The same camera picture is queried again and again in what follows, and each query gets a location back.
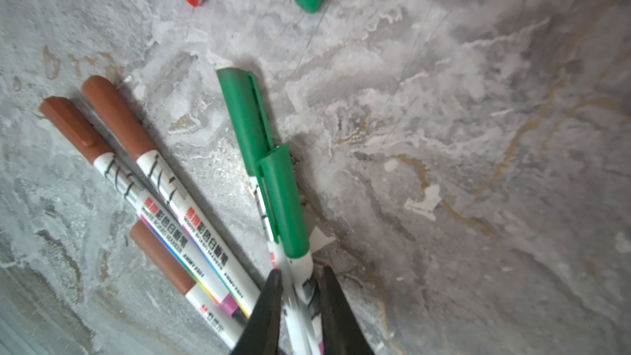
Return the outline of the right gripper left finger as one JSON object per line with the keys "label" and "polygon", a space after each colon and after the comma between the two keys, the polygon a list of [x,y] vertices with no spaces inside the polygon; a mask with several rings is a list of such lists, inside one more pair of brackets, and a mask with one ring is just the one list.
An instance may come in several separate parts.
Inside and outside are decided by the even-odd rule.
{"label": "right gripper left finger", "polygon": [[241,338],[231,355],[277,355],[282,315],[283,280],[272,270]]}

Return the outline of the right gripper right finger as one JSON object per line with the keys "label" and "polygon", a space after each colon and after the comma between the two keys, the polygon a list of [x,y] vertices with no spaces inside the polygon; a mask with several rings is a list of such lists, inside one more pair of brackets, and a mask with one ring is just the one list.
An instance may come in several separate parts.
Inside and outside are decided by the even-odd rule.
{"label": "right gripper right finger", "polygon": [[374,354],[330,266],[320,273],[320,309],[324,354]]}

